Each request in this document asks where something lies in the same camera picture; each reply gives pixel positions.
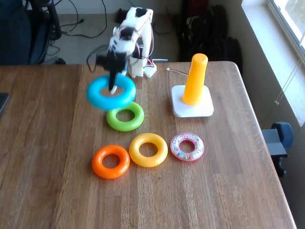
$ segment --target black cable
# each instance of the black cable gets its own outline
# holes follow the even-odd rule
[[[75,25],[75,24],[81,24],[83,23],[85,20],[82,18],[80,19],[77,23],[72,23],[72,24],[65,24],[65,25],[61,25],[61,27],[64,27],[64,26],[71,26],[71,25]]]
[[[169,17],[169,19],[170,19],[170,21],[171,21],[172,28],[171,28],[170,30],[168,30],[167,32],[157,32],[156,29],[154,28],[155,25],[156,25],[156,23],[154,22],[154,23],[152,24],[152,30],[153,30],[156,34],[159,34],[159,35],[166,35],[166,34],[171,33],[171,32],[174,30],[174,22],[173,22],[172,16],[171,16],[171,14],[169,13],[167,7],[166,7],[165,9],[166,9],[167,15],[168,15],[168,17]]]
[[[90,37],[90,36],[87,36],[87,35],[83,35],[83,34],[73,34],[73,35],[71,35],[71,34],[68,34],[66,32],[62,32],[62,34],[67,35],[67,36],[71,36],[71,37],[80,36],[80,37],[86,37],[86,38],[96,38],[96,37],[100,36],[106,30],[106,28],[107,28],[107,13],[106,13],[106,6],[105,6],[105,3],[104,3],[104,0],[102,0],[102,3],[104,5],[104,9],[105,9],[105,20],[106,20],[106,25],[105,25],[105,28],[103,29],[102,32],[100,32],[99,34],[97,34],[96,36],[93,36],[93,37]]]
[[[90,70],[91,73],[94,72],[95,69],[96,69],[96,60],[95,60],[94,69],[92,70],[91,67],[90,67],[90,65],[89,65],[89,58],[90,58],[94,53],[98,54],[98,53],[100,53],[100,52],[102,52],[102,51],[107,50],[108,47],[109,47],[109,45],[107,45],[107,44],[102,44],[102,45],[100,45],[99,47],[97,47],[96,49],[94,49],[94,50],[88,55],[88,57],[87,57],[87,59],[86,59],[86,63],[87,63],[87,65],[88,65],[88,68],[89,68],[89,70]]]
[[[46,53],[48,56],[53,56],[53,55],[55,55],[55,54],[59,53],[59,51],[61,50],[61,49],[60,49],[60,47],[57,47],[57,46],[53,45],[54,43],[55,43],[55,41],[51,41],[51,43],[50,43],[50,45],[49,45],[49,46],[51,46],[51,47],[53,47],[53,48],[56,48],[56,49],[57,49],[57,51],[56,51],[55,53],[52,53],[52,54],[48,54],[48,53]]]
[[[77,11],[77,9],[76,9],[76,6],[74,5],[74,3],[73,3],[71,0],[69,0],[69,2],[71,2],[71,3],[72,3],[72,5],[73,5],[73,6],[74,6],[74,8],[75,8],[75,11],[76,11],[76,23],[74,23],[74,27],[73,27],[73,29],[71,29],[70,31],[61,31],[62,33],[64,33],[64,32],[71,32],[71,31],[73,31],[73,30],[76,28],[77,24],[79,23],[79,22],[78,22],[78,11]]]
[[[130,4],[131,4],[133,7],[135,7],[134,4],[133,4],[133,2],[132,2],[131,0],[128,0],[128,1],[130,2]]]
[[[58,2],[56,2],[55,3],[55,5],[54,6],[56,6],[58,3],[60,3],[62,0],[59,0]]]

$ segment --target green ring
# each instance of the green ring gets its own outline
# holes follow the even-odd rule
[[[118,112],[123,110],[129,110],[134,113],[134,118],[128,122],[121,122],[116,118]],[[118,131],[131,131],[138,128],[144,120],[144,110],[140,105],[132,102],[129,106],[124,108],[118,108],[107,112],[107,122],[115,130]]]

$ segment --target blue ring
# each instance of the blue ring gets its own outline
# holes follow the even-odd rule
[[[108,85],[109,75],[104,75],[93,80],[87,89],[88,103],[104,111],[110,111],[126,107],[134,100],[136,93],[135,84],[129,77],[121,73],[117,74],[115,85],[122,88],[123,92],[116,97],[106,97],[100,94],[100,91],[108,87]]]

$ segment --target wood grain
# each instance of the wood grain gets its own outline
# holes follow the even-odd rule
[[[236,65],[208,63],[205,85],[215,112],[207,118],[173,115],[171,88],[185,84],[186,77],[166,71],[167,67],[188,72],[190,63],[158,64],[153,78],[134,80],[135,102],[143,108],[145,119],[139,128],[124,133],[109,127],[105,112],[87,105],[88,84],[105,72],[98,69],[93,75],[83,66],[60,196],[54,203],[58,206],[54,227],[295,228]],[[169,152],[157,167],[131,162],[128,171],[114,180],[99,178],[92,171],[92,157],[105,145],[128,150],[142,133],[158,134],[169,144],[181,132],[203,140],[205,155],[198,161],[185,163]]]
[[[53,228],[80,66],[0,67],[0,228]]]

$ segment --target yellow peg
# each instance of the yellow peg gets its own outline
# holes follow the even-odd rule
[[[201,102],[207,64],[208,58],[202,53],[195,54],[192,58],[190,73],[182,97],[183,102],[189,106],[196,106]]]

